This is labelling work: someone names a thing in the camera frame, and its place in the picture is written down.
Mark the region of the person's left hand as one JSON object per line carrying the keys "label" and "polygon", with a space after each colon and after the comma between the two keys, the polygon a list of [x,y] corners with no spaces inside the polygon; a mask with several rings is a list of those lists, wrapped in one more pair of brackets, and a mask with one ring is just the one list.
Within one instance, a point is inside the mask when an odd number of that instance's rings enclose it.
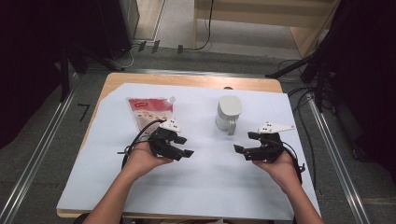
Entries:
{"label": "person's left hand", "polygon": [[173,162],[165,157],[155,157],[151,151],[146,148],[136,148],[130,154],[123,171],[127,176],[136,180],[139,177],[148,174],[150,171],[164,164]]}

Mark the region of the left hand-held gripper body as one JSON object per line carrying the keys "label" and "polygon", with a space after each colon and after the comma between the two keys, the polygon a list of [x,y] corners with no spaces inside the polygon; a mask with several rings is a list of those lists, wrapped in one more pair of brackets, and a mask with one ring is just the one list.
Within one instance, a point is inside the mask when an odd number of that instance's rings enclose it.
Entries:
{"label": "left hand-held gripper body", "polygon": [[174,119],[162,122],[148,139],[151,152],[155,156],[163,156],[163,149],[166,146],[172,146],[171,143],[174,142],[179,132],[180,128]]}

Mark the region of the red and white spout pouch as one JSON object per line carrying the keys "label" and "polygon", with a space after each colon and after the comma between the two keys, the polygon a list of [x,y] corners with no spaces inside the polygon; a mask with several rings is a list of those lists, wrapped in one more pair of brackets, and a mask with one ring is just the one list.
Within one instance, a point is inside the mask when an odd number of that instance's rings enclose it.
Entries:
{"label": "red and white spout pouch", "polygon": [[170,98],[127,98],[139,131],[142,131],[154,120],[171,119],[175,101],[174,96]]}

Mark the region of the clear jar with white flip lid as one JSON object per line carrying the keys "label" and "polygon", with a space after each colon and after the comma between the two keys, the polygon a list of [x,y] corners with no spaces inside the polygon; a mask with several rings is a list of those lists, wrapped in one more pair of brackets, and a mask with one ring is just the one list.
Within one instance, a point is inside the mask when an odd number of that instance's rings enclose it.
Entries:
{"label": "clear jar with white flip lid", "polygon": [[228,135],[234,135],[236,123],[242,113],[242,104],[240,99],[234,95],[225,95],[219,99],[216,115],[217,127],[227,132]]}

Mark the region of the black stand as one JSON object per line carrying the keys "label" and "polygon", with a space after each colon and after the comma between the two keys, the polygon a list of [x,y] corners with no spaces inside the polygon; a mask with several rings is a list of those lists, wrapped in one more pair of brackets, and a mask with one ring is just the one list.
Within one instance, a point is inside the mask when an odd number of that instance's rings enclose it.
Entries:
{"label": "black stand", "polygon": [[301,66],[301,81],[332,85],[350,109],[381,113],[396,104],[396,0],[340,0],[331,28],[318,48],[300,61],[270,74],[279,78]]}

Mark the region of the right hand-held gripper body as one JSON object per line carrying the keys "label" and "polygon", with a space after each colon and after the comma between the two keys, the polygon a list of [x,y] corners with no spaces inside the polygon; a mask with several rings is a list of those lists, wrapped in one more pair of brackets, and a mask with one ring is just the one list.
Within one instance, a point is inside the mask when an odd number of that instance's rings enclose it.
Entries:
{"label": "right hand-held gripper body", "polygon": [[259,141],[262,144],[264,152],[264,161],[274,162],[285,150],[284,144],[280,138],[280,133],[291,131],[293,125],[273,123],[266,121],[259,129]]}

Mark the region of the light wooden furniture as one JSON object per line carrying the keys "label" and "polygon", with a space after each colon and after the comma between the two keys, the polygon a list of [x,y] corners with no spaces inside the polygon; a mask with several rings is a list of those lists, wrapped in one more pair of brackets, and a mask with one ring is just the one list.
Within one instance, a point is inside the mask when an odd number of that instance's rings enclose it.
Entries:
{"label": "light wooden furniture", "polygon": [[341,0],[193,0],[193,43],[197,20],[235,21],[286,26],[301,57],[316,49]]}

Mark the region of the person's right hand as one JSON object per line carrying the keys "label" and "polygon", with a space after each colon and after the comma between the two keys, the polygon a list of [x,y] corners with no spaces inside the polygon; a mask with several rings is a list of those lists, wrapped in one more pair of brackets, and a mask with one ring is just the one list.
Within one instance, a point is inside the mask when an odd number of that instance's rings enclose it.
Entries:
{"label": "person's right hand", "polygon": [[264,161],[253,161],[252,163],[267,172],[288,196],[295,195],[302,190],[292,158],[287,152],[283,152],[272,163]]}

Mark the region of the dark cabinet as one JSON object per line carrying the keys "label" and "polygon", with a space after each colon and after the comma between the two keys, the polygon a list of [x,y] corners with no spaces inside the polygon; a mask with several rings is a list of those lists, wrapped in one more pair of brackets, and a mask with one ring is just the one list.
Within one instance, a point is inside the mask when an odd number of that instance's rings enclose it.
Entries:
{"label": "dark cabinet", "polygon": [[140,13],[136,0],[97,0],[109,58],[118,59],[132,48]]}

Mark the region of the metal floor rail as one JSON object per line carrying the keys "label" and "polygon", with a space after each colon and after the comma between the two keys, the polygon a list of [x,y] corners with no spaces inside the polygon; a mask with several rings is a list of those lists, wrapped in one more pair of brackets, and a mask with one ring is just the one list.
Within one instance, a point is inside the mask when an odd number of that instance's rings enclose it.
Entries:
{"label": "metal floor rail", "polygon": [[316,124],[325,143],[327,151],[332,161],[334,170],[338,176],[340,185],[346,196],[346,201],[349,204],[350,210],[357,224],[371,224],[370,219],[365,211],[361,197],[355,188],[355,185],[349,175],[345,163],[341,157],[338,147],[334,141],[332,133],[329,129],[327,121],[322,112],[320,112],[315,104],[316,97],[313,93],[309,93],[308,103],[310,110],[313,113]]}
{"label": "metal floor rail", "polygon": [[35,175],[47,154],[52,143],[52,139],[57,133],[59,126],[64,119],[64,115],[74,98],[76,87],[80,82],[80,75],[78,73],[74,73],[71,76],[70,81],[70,92],[66,95],[64,100],[58,104],[54,115],[51,117],[49,124],[35,147],[32,157],[28,161],[20,178],[11,191],[10,196],[7,199],[7,203],[0,213],[0,224],[12,224],[22,201],[32,185]]}

